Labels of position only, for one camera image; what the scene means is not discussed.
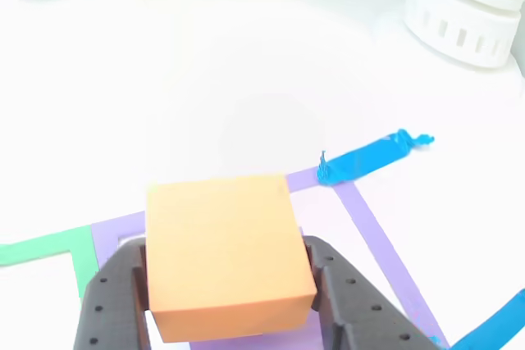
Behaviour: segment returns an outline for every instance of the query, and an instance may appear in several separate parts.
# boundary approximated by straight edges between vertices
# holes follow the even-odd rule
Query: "blue tape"
[[[428,145],[433,141],[434,137],[426,134],[413,139],[406,130],[401,129],[330,161],[325,161],[325,151],[322,151],[321,164],[317,170],[319,183],[332,186],[356,180],[407,156],[412,148]]]
[[[525,289],[450,350],[500,350],[525,327]]]

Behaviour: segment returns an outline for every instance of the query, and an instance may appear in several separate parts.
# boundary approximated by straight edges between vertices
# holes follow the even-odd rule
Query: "foam block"
[[[164,342],[306,323],[317,290],[284,176],[155,186],[146,234],[149,308]]]

